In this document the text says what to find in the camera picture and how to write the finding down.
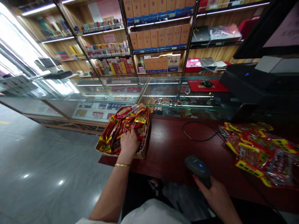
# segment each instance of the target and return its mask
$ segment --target dark red countertop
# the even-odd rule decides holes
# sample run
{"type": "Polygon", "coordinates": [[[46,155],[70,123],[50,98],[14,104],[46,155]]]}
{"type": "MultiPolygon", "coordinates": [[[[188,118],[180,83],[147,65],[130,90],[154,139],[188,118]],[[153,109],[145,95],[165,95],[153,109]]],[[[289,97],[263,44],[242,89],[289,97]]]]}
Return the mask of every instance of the dark red countertop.
{"type": "MultiPolygon", "coordinates": [[[[211,174],[226,186],[230,196],[267,204],[244,177],[243,171],[234,166],[235,155],[223,145],[223,140],[217,135],[206,142],[190,140],[182,131],[182,126],[188,121],[202,121],[216,129],[223,124],[223,121],[152,115],[146,157],[144,160],[134,159],[131,171],[195,186],[192,175],[184,164],[186,157],[195,155],[210,168],[211,174]]],[[[215,133],[199,123],[186,125],[185,131],[193,139],[207,139],[215,133]]],[[[291,141],[296,139],[295,132],[291,130],[278,129],[275,134],[291,141]]],[[[115,157],[102,156],[99,162],[114,166],[116,160],[115,157]]],[[[298,191],[268,188],[255,176],[249,173],[247,176],[278,210],[299,213],[298,191]]]]}

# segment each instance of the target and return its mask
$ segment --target barcode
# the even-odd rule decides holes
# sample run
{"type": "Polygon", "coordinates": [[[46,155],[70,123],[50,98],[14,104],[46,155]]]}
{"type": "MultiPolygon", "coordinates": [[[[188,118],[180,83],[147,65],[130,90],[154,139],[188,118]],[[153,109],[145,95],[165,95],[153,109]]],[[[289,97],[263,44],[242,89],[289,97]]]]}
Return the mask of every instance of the barcode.
{"type": "Polygon", "coordinates": [[[246,155],[246,151],[244,149],[240,149],[240,155],[241,156],[245,156],[246,155]]]}

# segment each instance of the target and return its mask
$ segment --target barcode scanner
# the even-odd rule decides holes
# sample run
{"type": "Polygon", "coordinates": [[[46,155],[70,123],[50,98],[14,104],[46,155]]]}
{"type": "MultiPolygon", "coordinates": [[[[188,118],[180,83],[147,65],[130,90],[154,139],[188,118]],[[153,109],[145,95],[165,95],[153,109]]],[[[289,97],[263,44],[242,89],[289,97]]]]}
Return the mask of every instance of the barcode scanner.
{"type": "Polygon", "coordinates": [[[206,188],[211,188],[211,172],[210,169],[196,156],[189,156],[185,159],[186,167],[195,174],[206,188]]]}

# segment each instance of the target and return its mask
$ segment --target white sleeve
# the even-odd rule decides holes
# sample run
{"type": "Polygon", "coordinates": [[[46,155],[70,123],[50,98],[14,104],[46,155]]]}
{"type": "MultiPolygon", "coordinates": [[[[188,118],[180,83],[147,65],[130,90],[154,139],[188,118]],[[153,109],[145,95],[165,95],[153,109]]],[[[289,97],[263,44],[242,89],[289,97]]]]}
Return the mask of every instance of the white sleeve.
{"type": "Polygon", "coordinates": [[[86,218],[82,218],[78,222],[76,222],[76,224],[108,224],[108,222],[93,221],[93,220],[89,220],[89,219],[86,219],[86,218]]]}

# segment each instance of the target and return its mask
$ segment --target gold bracelet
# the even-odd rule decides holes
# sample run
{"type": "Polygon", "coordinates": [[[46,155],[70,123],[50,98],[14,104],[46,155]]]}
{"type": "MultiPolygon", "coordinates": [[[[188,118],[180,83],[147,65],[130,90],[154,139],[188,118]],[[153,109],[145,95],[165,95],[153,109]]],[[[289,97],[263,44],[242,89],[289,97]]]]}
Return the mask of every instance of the gold bracelet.
{"type": "Polygon", "coordinates": [[[130,167],[130,165],[127,165],[127,164],[120,164],[120,163],[117,163],[117,164],[115,164],[114,166],[130,167]]]}

